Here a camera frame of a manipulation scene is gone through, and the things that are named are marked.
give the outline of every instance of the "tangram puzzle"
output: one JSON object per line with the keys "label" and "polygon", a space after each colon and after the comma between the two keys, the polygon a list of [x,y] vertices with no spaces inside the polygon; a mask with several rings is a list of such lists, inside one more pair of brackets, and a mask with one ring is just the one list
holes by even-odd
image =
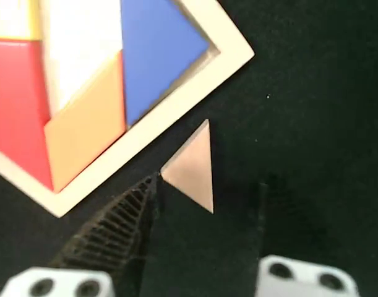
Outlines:
{"label": "tangram puzzle", "polygon": [[0,0],[0,175],[61,217],[253,55],[216,0]]}

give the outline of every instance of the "pink triangle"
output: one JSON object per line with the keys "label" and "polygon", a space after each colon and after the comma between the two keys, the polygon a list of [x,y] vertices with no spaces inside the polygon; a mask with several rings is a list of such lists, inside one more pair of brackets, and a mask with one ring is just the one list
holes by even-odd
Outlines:
{"label": "pink triangle", "polygon": [[213,213],[209,120],[186,140],[161,169],[163,179]]}

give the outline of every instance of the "screw hole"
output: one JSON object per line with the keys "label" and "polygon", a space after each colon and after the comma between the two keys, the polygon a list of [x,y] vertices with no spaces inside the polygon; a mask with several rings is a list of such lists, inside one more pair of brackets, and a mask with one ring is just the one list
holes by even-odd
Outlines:
{"label": "screw hole", "polygon": [[342,281],[338,277],[335,277],[334,275],[329,274],[329,273],[322,274],[319,278],[319,282],[322,286],[329,288],[331,290],[335,290],[335,291],[344,290],[344,285]]}
{"label": "screw hole", "polygon": [[293,278],[292,271],[286,265],[281,263],[274,263],[271,265],[269,272],[276,277],[285,279]]}
{"label": "screw hole", "polygon": [[96,297],[100,292],[100,284],[96,280],[86,280],[76,290],[76,297]]}
{"label": "screw hole", "polygon": [[53,289],[54,282],[50,278],[44,278],[36,282],[30,289],[31,296],[41,297],[46,296]]}

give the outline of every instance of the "wooden puzzle frame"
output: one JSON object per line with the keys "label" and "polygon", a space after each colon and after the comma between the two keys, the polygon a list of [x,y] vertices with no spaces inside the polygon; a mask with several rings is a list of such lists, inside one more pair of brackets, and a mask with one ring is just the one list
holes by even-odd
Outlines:
{"label": "wooden puzzle frame", "polygon": [[217,56],[150,110],[61,192],[46,188],[1,152],[0,175],[61,217],[254,56],[217,0],[180,1],[217,47]]}

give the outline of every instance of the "yellow puzzle piece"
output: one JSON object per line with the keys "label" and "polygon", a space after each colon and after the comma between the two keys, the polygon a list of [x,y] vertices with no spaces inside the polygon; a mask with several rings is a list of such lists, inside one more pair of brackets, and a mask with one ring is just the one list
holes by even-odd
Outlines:
{"label": "yellow puzzle piece", "polygon": [[0,0],[0,39],[41,39],[38,0]]}

